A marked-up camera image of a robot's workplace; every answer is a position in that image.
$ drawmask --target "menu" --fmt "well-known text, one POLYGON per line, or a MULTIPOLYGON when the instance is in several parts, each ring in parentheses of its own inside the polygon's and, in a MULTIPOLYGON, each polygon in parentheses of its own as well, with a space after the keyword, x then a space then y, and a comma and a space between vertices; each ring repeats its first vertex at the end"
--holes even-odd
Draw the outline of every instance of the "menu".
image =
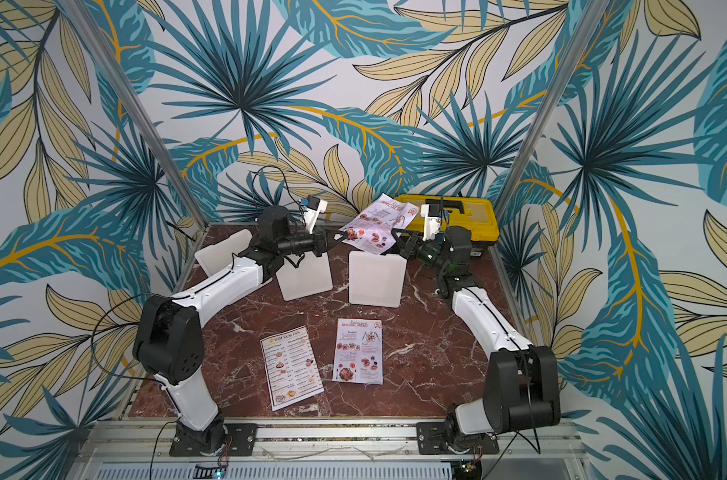
POLYGON ((339 319, 332 380, 382 385, 380 320, 339 319))
POLYGON ((418 212, 416 205, 403 204, 382 194, 342 227, 342 231, 347 232, 345 243, 370 254, 384 254, 396 243, 390 230, 406 228, 418 212))
POLYGON ((262 339, 272 410, 280 410, 323 391, 307 328, 262 339))

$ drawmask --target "dim sum inn menu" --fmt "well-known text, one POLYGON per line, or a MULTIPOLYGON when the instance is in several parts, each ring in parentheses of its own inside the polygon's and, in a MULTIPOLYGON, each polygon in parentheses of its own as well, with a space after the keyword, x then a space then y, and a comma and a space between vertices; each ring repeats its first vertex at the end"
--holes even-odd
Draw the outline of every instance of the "dim sum inn menu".
POLYGON ((262 339, 272 410, 280 410, 323 392, 307 328, 262 339))
POLYGON ((382 321, 339 319, 334 350, 335 382, 382 385, 382 321))

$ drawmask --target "vent grille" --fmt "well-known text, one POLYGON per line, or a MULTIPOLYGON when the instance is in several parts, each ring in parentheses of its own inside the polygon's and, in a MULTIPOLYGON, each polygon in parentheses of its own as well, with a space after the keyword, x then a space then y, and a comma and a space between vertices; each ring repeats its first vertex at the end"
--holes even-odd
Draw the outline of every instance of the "vent grille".
MULTIPOLYGON (((176 480, 196 478, 194 463, 157 463, 153 479, 176 480)), ((105 463, 96 480, 139 480, 149 477, 147 463, 105 463)), ((244 480, 451 480, 448 463, 425 462, 243 462, 230 463, 219 478, 244 480)))

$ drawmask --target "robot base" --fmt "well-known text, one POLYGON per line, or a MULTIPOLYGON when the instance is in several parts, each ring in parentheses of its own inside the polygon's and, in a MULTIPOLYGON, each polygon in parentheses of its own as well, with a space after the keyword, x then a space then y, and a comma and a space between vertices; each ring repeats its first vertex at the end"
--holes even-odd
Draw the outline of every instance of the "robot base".
POLYGON ((219 456, 223 453, 225 445, 230 443, 228 456, 248 457, 253 451, 255 437, 256 423, 228 423, 225 425, 222 412, 219 412, 203 432, 192 430, 181 422, 177 422, 169 456, 219 456), (230 442, 228 437, 232 437, 233 441, 230 442))
POLYGON ((473 447, 481 447, 484 454, 496 455, 499 453, 496 439, 485 433, 449 439, 445 429, 445 421, 417 423, 416 436, 419 440, 417 442, 419 455, 454 455, 457 453, 462 455, 468 450, 472 452, 473 447))

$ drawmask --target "tropical leaf wallpaper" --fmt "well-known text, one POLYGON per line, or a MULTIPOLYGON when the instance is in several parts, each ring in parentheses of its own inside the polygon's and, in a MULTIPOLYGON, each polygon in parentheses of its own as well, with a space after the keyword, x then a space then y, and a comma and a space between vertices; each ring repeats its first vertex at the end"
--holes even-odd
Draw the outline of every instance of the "tropical leaf wallpaper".
POLYGON ((596 478, 726 479, 727 2, 614 0, 601 36, 498 213, 519 327, 596 478))
MULTIPOLYGON (((589 0, 84 2, 239 222, 494 201, 589 0)), ((166 176, 57 2, 0 0, 0 479, 62 478, 119 404, 94 360, 134 372, 142 295, 200 233, 166 176)), ((596 476, 727 478, 727 0, 610 0, 498 217, 596 476)))

